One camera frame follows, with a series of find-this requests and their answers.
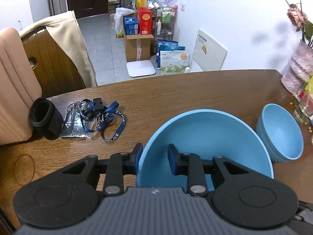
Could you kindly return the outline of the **blue bowl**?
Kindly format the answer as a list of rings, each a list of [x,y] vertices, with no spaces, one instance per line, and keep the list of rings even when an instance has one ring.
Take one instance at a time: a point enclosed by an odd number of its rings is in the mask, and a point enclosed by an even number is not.
[[[268,151],[250,126],[223,111],[198,109],[171,118],[148,140],[139,160],[138,187],[186,188],[186,176],[174,176],[171,172],[169,144],[180,153],[194,153],[204,160],[223,156],[274,177]]]
[[[275,103],[262,109],[256,132],[273,162],[294,161],[303,154],[304,142],[299,125],[286,109]]]

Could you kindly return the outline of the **silver foil packet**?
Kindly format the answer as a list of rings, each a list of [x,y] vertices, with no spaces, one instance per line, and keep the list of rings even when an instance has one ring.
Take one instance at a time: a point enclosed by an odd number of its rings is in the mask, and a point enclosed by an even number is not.
[[[89,105],[86,103],[81,104],[79,101],[70,103],[67,107],[67,112],[64,117],[61,138],[87,138],[91,139],[94,132],[86,132],[81,122],[81,108],[87,108]]]

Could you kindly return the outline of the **white bathroom scale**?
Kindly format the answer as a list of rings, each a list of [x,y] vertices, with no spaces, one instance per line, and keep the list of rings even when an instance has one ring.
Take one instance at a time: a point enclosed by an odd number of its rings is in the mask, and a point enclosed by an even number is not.
[[[141,76],[150,76],[156,73],[156,70],[149,60],[131,61],[126,64],[128,75],[132,78]]]

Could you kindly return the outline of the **white green bag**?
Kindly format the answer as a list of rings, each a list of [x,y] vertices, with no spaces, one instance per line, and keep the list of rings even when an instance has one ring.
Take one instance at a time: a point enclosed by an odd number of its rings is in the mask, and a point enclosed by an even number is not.
[[[189,51],[173,50],[160,52],[160,74],[180,74],[184,73],[189,66]]]

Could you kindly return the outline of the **white panel board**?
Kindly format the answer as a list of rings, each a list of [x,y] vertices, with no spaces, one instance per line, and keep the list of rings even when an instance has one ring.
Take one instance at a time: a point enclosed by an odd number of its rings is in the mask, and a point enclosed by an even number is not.
[[[203,71],[219,71],[228,50],[203,29],[199,29],[192,58]]]

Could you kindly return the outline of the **clear drinking glass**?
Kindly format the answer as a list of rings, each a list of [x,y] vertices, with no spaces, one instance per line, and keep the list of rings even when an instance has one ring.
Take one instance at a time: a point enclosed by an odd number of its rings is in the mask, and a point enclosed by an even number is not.
[[[304,92],[293,112],[293,116],[301,124],[312,116],[312,93],[310,91],[306,90]]]

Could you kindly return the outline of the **cardboard box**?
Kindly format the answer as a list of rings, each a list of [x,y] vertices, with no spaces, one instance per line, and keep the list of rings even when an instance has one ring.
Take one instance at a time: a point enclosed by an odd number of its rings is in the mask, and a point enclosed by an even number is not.
[[[150,60],[152,34],[127,35],[124,32],[124,49],[127,62]]]

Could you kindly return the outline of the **wooden chair beige cover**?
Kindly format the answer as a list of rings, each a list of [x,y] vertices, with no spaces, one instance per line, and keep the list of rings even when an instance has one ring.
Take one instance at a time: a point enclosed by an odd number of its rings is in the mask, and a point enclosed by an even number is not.
[[[97,86],[74,11],[41,19],[19,35],[43,97]]]

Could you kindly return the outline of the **blue box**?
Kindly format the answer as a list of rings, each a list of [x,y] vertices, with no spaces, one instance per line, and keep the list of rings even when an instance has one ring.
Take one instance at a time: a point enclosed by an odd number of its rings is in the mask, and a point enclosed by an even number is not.
[[[126,35],[139,34],[139,22],[136,17],[124,17],[124,30]]]

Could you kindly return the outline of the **pink vase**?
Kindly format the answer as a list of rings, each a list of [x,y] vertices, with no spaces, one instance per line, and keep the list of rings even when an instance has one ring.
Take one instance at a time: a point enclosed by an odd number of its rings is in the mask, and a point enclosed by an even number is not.
[[[288,61],[288,70],[281,78],[283,86],[298,94],[312,76],[312,48],[300,40],[296,51]]]

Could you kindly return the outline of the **white plastic bag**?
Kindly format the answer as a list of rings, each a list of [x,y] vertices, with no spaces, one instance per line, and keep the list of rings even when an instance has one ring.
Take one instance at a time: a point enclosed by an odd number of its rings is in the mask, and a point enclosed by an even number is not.
[[[113,19],[115,21],[115,31],[116,31],[117,35],[123,33],[123,27],[124,27],[123,18],[124,18],[124,16],[128,16],[128,15],[131,15],[134,13],[135,13],[134,10],[128,9],[125,7],[118,7],[116,9],[115,14],[113,16]]]

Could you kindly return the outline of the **red box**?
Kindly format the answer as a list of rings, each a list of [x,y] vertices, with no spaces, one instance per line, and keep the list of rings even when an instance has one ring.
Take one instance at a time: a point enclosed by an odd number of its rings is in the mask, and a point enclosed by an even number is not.
[[[145,7],[137,9],[137,20],[139,22],[139,34],[152,34],[152,12]]]

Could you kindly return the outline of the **metal storage rack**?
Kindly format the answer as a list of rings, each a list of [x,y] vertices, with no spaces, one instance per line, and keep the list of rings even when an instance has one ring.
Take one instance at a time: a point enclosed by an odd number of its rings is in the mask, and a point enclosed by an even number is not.
[[[152,10],[153,36],[158,39],[173,40],[177,19],[177,5],[171,7],[159,7]]]

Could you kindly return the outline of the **dried pink roses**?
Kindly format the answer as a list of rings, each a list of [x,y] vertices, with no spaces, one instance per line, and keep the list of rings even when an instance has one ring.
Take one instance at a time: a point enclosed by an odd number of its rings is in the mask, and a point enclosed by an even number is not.
[[[289,7],[287,16],[290,22],[296,27],[297,32],[302,32],[302,41],[312,48],[312,22],[308,20],[303,12],[302,0],[299,0],[297,4],[289,3],[287,0],[285,2]]]

